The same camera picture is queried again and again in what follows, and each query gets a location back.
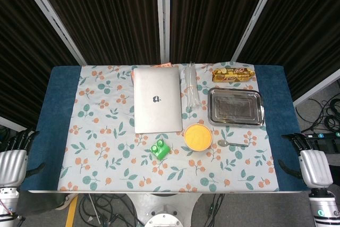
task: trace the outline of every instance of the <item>silver laptop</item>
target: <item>silver laptop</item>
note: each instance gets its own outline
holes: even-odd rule
[[[182,131],[178,68],[137,68],[134,73],[135,133]]]

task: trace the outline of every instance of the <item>blue table mat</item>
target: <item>blue table mat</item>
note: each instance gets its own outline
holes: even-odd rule
[[[28,170],[45,162],[44,169],[26,178],[21,190],[57,190],[62,168],[70,118],[79,82],[81,66],[54,67],[41,108],[37,130],[28,159]],[[298,156],[282,134],[300,132],[291,94],[282,66],[255,65],[259,91],[263,97],[267,133],[280,191],[307,190],[297,178],[286,174],[278,165],[298,170]]]

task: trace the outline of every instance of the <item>stainless steel tray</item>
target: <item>stainless steel tray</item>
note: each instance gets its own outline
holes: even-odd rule
[[[261,127],[265,122],[261,95],[255,90],[211,88],[208,119],[214,125]]]

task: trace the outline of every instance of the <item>black curtain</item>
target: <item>black curtain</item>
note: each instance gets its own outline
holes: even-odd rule
[[[170,61],[229,61],[259,0],[171,0]]]
[[[283,65],[297,99],[340,68],[340,0],[268,0],[237,61]]]
[[[0,116],[35,126],[51,69],[77,62],[34,0],[0,5]]]
[[[157,0],[49,0],[89,65],[158,64]]]

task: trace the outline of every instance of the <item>robotic arm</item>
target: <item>robotic arm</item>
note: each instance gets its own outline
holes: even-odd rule
[[[325,153],[314,150],[313,145],[302,134],[283,137],[290,139],[299,155],[303,181],[311,189],[309,202],[315,226],[340,225],[340,212],[335,197],[327,190],[333,179]]]
[[[0,150],[0,227],[13,226],[14,219],[18,217],[15,213],[19,199],[17,187],[25,177],[44,167],[41,164],[37,169],[26,172],[29,150],[39,134],[39,131],[31,132],[32,129],[19,132]]]

